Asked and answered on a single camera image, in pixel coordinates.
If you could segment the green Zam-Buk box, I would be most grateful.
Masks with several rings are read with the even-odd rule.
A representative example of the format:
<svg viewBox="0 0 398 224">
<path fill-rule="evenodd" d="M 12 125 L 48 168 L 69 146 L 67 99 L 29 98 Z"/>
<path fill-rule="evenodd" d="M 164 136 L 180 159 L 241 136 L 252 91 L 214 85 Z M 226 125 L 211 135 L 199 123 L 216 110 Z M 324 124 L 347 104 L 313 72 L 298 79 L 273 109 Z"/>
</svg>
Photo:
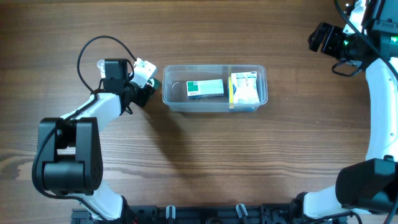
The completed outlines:
<svg viewBox="0 0 398 224">
<path fill-rule="evenodd" d="M 151 97 L 159 88 L 160 81 L 156 78 L 148 79 L 147 83 L 147 90 L 149 91 L 149 96 Z"/>
</svg>

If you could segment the white green medicine box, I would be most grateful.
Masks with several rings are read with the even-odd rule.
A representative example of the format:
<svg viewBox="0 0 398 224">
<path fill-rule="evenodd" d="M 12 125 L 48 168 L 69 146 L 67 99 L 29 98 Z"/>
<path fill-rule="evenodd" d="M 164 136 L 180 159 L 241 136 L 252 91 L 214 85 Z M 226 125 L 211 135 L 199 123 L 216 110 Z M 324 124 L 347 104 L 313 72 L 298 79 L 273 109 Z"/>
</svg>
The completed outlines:
<svg viewBox="0 0 398 224">
<path fill-rule="evenodd" d="M 222 79 L 188 81 L 186 85 L 188 98 L 202 98 L 224 95 Z"/>
</svg>

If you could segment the blue VapoDrops box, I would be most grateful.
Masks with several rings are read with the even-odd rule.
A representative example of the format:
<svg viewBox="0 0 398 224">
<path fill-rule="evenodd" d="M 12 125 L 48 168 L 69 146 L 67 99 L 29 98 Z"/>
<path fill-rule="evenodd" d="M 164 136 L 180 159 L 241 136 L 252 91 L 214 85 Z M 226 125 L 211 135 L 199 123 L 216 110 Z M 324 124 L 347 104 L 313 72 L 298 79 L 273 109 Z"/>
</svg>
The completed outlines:
<svg viewBox="0 0 398 224">
<path fill-rule="evenodd" d="M 255 73 L 232 73 L 228 80 L 229 109 L 253 111 L 260 103 Z"/>
</svg>

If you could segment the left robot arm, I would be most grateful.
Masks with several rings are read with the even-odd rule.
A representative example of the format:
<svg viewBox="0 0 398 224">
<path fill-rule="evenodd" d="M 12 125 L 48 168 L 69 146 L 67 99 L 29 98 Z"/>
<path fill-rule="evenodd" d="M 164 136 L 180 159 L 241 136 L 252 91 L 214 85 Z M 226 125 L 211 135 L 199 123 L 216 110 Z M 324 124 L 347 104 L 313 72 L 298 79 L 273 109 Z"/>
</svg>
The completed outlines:
<svg viewBox="0 0 398 224">
<path fill-rule="evenodd" d="M 40 122 L 32 182 L 48 198 L 78 201 L 90 222 L 136 223 L 126 199 L 103 180 L 100 132 L 123 113 L 131 114 L 131 103 L 146 105 L 159 84 L 157 67 L 140 58 L 104 59 L 97 66 L 99 87 L 86 103 Z"/>
</svg>

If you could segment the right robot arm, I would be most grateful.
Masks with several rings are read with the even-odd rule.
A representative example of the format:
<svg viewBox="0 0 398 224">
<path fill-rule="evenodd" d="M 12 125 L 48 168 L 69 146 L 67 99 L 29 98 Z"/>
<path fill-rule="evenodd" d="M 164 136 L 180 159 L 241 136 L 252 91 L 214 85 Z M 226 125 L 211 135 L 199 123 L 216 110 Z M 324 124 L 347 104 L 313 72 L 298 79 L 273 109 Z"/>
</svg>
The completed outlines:
<svg viewBox="0 0 398 224">
<path fill-rule="evenodd" d="M 336 58 L 337 65 L 364 72 L 371 124 L 366 158 L 342 169 L 331 187 L 301 193 L 291 219 L 324 222 L 362 213 L 397 214 L 397 1 L 353 1 L 338 8 L 344 27 L 322 22 L 310 34 L 310 50 Z"/>
</svg>

